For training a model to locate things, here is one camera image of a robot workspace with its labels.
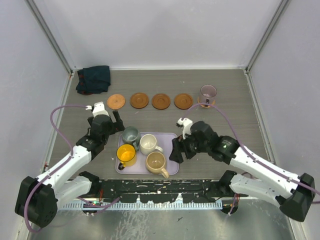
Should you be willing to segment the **grey-green ceramic mug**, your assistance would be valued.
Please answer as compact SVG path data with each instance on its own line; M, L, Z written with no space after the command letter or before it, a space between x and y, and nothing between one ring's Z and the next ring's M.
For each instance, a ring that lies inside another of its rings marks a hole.
M137 128L128 126L124 129L121 138L125 144L129 144L135 148L138 148L141 139L141 133Z

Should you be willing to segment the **beige ceramic mug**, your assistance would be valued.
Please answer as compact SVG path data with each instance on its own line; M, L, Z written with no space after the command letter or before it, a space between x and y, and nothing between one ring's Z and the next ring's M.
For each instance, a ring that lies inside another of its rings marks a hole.
M150 153L145 160L146 169L154 175L162 175L168 179L170 177L167 171L167 160L161 152Z

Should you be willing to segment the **woven rattan coaster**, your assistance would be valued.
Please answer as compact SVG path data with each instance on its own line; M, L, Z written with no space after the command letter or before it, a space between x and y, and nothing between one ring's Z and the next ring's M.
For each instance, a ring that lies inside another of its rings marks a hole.
M200 104L201 103L201 107L202 108L211 108L212 107L212 105L214 105L215 104L215 100L210 100L209 98L200 98L200 97L198 97L197 98L197 102Z
M125 105L126 99L121 94L113 94L107 99L106 103L110 109L118 110Z

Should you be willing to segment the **white ceramic mug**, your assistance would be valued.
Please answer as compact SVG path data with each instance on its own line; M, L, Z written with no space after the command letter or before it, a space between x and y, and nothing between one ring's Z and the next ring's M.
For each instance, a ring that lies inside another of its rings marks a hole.
M140 138L139 150L144 155L158 151L163 153L164 150L158 145L158 140L153 134L145 134Z

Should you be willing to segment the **brown wooden coaster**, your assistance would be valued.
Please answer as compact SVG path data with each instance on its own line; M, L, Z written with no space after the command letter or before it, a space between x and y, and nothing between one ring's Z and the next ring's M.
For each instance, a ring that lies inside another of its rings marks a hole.
M187 110L193 105L193 98L187 93L180 93L175 96L174 104L180 110Z
M152 97L152 106L157 110L165 110L171 104L171 99L167 94L158 93Z
M130 97L130 105L135 109L143 109L149 104L149 97L146 93L137 92Z

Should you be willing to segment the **purple transparent mug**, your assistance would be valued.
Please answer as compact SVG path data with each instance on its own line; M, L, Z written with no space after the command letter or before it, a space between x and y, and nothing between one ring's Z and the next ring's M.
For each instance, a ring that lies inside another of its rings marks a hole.
M211 101L216 101L215 97L217 93L217 89L213 85L206 84L200 88L198 97L200 97L201 99L210 99Z

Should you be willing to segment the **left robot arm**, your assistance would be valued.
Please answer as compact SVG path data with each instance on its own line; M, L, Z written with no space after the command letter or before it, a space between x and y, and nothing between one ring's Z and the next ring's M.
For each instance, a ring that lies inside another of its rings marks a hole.
M50 224L58 209L75 198L86 195L95 198L101 190L98 176L87 171L75 179L70 177L100 154L111 135L124 131L117 110L112 119L107 111L88 118L90 127L71 151L57 164L37 177L27 176L20 184L14 212L25 223L32 222L40 228Z

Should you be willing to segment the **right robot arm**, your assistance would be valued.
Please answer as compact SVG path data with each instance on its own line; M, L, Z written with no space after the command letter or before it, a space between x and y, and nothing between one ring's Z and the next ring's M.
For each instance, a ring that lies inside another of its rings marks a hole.
M215 161L242 169L248 178L227 170L218 181L218 190L225 197L248 195L268 202L287 217L303 222L315 198L315 180L304 173L297 175L256 155L231 136L219 136L204 121L180 118L176 125L182 134L172 140L171 161L181 164L198 153L206 153Z

